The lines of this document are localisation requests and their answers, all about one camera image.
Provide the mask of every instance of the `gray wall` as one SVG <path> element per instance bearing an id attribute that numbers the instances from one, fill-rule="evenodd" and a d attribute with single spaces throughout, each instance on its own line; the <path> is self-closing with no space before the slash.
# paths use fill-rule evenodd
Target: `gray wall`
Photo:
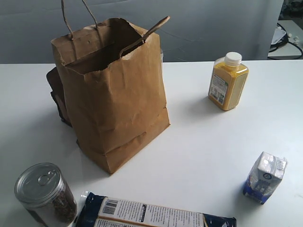
<path id="1" fill-rule="evenodd" d="M 93 24 L 81 0 L 65 0 L 73 30 Z M 266 59 L 283 0 L 87 0 L 98 21 L 123 17 L 157 33 L 164 61 L 213 61 L 229 51 Z M 60 0 L 0 0 L 0 63 L 53 62 L 50 41 L 68 33 Z"/>

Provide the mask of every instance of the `white table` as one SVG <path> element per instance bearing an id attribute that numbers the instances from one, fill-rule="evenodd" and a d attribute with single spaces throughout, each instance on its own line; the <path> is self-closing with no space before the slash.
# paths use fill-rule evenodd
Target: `white table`
<path id="1" fill-rule="evenodd" d="M 292 37 L 289 38 L 290 42 L 294 42 L 294 37 L 299 37 L 298 46 L 303 49 L 303 30 L 292 20 L 279 20 L 278 23 L 285 28 L 286 32 L 292 34 Z M 300 51 L 291 44 L 286 44 L 280 48 L 278 48 L 274 52 L 268 53 L 268 57 L 273 57 L 276 59 L 294 59 L 301 55 Z"/>
<path id="2" fill-rule="evenodd" d="M 51 64 L 0 65 L 0 226 L 38 226 L 14 197 L 17 177 L 57 164 L 75 198 L 82 191 L 235 217 L 239 227 L 301 226 L 303 61 L 247 61 L 238 107 L 208 98 L 212 62 L 165 63 L 171 126 L 112 176 L 86 158 L 60 121 L 45 75 Z M 265 205 L 241 188 L 262 151 L 286 157 L 286 174 Z"/>

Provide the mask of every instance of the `blue packaging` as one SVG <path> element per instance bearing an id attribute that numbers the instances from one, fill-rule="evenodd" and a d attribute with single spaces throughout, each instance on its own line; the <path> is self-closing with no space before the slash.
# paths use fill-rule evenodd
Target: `blue packaging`
<path id="1" fill-rule="evenodd" d="M 264 204 L 281 183 L 287 161 L 262 152 L 244 185 L 243 194 Z"/>

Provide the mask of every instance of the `cable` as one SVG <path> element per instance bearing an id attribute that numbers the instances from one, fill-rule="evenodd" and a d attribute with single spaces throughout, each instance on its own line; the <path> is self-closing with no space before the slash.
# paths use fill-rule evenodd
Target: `cable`
<path id="1" fill-rule="evenodd" d="M 280 42 L 278 42 L 278 43 L 273 44 L 273 45 L 270 46 L 270 48 L 274 48 L 274 49 L 273 49 L 273 50 L 270 50 L 269 52 L 270 52 L 270 53 L 271 53 L 271 52 L 274 52 L 274 51 L 276 51 L 277 49 L 279 49 L 280 47 L 282 47 L 282 46 L 284 46 L 284 45 L 286 45 L 286 44 L 291 44 L 291 45 L 293 45 L 295 48 L 297 48 L 297 49 L 300 51 L 300 53 L 301 53 L 301 55 L 300 55 L 299 57 L 293 58 L 293 59 L 291 59 L 291 60 L 297 60 L 297 59 L 302 58 L 302 57 L 303 57 L 303 50 L 302 50 L 299 46 L 297 46 L 297 45 L 295 45 L 294 43 L 292 43 L 292 42 L 289 41 L 289 39 L 288 39 L 288 33 L 287 33 L 287 31 L 285 30 L 285 28 L 284 28 L 282 25 L 280 25 L 279 23 L 277 23 L 277 25 L 280 26 L 280 27 L 286 32 L 286 34 L 283 36 L 283 38 L 281 39 Z M 281 60 L 281 59 L 272 58 L 272 57 L 267 57 L 267 58 L 268 58 L 268 59 L 271 59 L 271 60 Z"/>

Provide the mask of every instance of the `plastic bottle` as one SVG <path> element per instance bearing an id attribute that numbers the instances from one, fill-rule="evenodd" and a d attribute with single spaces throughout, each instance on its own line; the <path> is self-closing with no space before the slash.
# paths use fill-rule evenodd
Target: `plastic bottle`
<path id="1" fill-rule="evenodd" d="M 239 103 L 249 72 L 241 61 L 241 54 L 229 52 L 214 62 L 208 97 L 223 110 L 230 110 Z"/>

